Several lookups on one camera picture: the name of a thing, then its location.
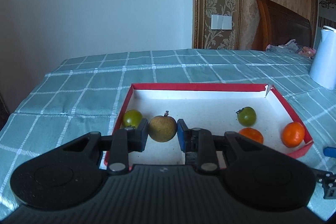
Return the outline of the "framed wall picture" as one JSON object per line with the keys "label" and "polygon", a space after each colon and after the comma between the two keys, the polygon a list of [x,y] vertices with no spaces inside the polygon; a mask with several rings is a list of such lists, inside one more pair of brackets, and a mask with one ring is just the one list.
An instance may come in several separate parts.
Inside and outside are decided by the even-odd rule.
{"label": "framed wall picture", "polygon": [[318,0],[318,27],[335,28],[335,0]]}

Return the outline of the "green checked bed sheet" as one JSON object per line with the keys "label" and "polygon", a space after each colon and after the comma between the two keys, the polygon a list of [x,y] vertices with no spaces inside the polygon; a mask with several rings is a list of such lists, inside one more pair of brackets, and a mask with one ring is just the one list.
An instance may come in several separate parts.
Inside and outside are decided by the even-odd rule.
{"label": "green checked bed sheet", "polygon": [[133,83],[273,84],[304,122],[313,147],[305,164],[330,172],[335,160],[335,91],[310,77],[311,60],[296,54],[231,50],[124,52],[68,59],[10,115],[1,130],[1,217],[16,208],[9,186],[17,166],[90,131],[112,132]]}

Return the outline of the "white kettle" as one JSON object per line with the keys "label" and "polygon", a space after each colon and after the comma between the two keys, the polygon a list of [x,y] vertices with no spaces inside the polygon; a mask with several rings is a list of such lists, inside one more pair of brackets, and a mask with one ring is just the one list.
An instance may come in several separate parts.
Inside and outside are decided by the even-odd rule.
{"label": "white kettle", "polygon": [[314,82],[329,90],[335,89],[335,53],[335,28],[323,26],[321,41],[319,42],[309,75]]}

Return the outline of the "pink clothes pile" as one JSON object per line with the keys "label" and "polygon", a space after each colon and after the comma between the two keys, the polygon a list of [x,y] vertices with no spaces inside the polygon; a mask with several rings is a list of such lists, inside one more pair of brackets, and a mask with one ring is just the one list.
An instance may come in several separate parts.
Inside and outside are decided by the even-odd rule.
{"label": "pink clothes pile", "polygon": [[302,55],[303,57],[307,57],[308,59],[313,59],[316,54],[316,50],[314,48],[301,46],[296,43],[295,39],[291,39],[286,44],[278,46],[273,46],[269,44],[266,46],[265,50],[277,53],[295,53],[298,55]]}

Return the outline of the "green tomato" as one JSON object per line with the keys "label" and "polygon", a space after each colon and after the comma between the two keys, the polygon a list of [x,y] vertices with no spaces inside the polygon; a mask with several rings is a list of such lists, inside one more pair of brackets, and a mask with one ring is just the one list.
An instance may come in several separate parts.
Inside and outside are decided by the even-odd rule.
{"label": "green tomato", "polygon": [[142,120],[142,114],[138,110],[128,110],[122,118],[124,127],[137,128]]}
{"label": "green tomato", "polygon": [[238,122],[245,126],[251,127],[256,123],[257,115],[252,107],[244,107],[236,112]]}

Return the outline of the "red cardboard tray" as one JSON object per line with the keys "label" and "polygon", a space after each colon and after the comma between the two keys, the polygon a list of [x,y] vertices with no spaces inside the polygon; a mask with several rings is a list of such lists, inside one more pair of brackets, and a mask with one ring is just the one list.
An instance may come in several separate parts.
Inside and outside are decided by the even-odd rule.
{"label": "red cardboard tray", "polygon": [[271,84],[132,84],[114,131],[122,127],[125,112],[134,109],[147,120],[167,111],[175,120],[183,119],[188,128],[204,128],[222,136],[243,128],[236,113],[246,106],[255,110],[254,128],[261,132],[267,147],[298,159],[313,145],[308,131],[297,147],[288,148],[282,143],[285,126],[301,119]]}

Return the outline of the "white wall switch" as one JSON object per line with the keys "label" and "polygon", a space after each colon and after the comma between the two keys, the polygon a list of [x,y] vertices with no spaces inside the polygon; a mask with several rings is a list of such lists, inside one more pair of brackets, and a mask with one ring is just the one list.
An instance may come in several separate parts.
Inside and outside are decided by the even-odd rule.
{"label": "white wall switch", "polygon": [[232,30],[232,16],[212,14],[210,29]]}

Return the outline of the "orange mandarin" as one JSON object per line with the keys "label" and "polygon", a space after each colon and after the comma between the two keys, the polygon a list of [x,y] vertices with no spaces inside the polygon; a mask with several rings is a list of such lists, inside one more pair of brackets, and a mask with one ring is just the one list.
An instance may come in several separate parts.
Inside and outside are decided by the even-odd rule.
{"label": "orange mandarin", "polygon": [[243,135],[244,137],[247,137],[248,139],[251,139],[253,141],[256,141],[260,144],[264,143],[264,137],[261,134],[260,131],[251,128],[251,127],[245,127],[239,131],[240,135]]}
{"label": "orange mandarin", "polygon": [[281,140],[286,147],[294,148],[301,144],[305,136],[305,128],[299,122],[287,124],[282,133]]}

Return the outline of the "dark sugarcane piece notched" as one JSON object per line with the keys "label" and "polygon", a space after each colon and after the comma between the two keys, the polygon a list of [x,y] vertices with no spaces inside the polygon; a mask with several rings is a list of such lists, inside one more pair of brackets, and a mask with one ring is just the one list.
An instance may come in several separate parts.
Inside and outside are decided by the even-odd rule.
{"label": "dark sugarcane piece notched", "polygon": [[198,163],[198,153],[197,152],[185,153],[185,165],[197,166],[197,163]]}

